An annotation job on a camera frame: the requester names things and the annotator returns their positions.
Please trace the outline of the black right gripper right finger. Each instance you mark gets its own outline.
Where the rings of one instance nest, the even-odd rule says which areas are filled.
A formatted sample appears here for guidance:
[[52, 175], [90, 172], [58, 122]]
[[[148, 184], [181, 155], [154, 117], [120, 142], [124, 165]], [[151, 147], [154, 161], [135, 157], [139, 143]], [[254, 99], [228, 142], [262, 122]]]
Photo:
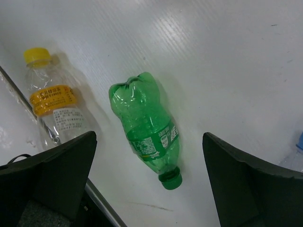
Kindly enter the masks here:
[[303, 174], [274, 165], [216, 137], [203, 153], [222, 227], [301, 227]]

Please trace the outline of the blue label clear bottle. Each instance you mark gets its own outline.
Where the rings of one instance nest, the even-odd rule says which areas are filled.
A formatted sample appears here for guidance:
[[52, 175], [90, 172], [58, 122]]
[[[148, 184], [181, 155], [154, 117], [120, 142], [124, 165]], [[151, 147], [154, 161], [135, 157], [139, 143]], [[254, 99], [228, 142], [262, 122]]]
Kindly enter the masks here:
[[296, 130], [290, 145], [291, 150], [287, 156], [279, 162], [279, 166], [303, 172], [303, 131]]

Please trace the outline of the yellow cap clear bottle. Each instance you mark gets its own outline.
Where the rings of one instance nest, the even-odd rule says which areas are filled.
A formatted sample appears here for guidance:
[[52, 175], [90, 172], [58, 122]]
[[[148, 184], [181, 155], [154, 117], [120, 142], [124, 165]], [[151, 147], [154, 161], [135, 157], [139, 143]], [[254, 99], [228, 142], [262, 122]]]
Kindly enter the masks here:
[[101, 134], [87, 108], [80, 83], [46, 48], [24, 52], [29, 102], [37, 119], [43, 150], [66, 143], [88, 131]]

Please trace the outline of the green plastic bottle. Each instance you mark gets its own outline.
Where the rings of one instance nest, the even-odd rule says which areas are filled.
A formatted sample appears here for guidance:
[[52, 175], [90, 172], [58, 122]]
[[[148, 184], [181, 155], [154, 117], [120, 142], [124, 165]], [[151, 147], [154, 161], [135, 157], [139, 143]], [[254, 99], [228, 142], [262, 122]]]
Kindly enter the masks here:
[[143, 72], [112, 85], [108, 94], [133, 152], [158, 175], [165, 189], [178, 188], [182, 184], [179, 133], [161, 104], [155, 78]]

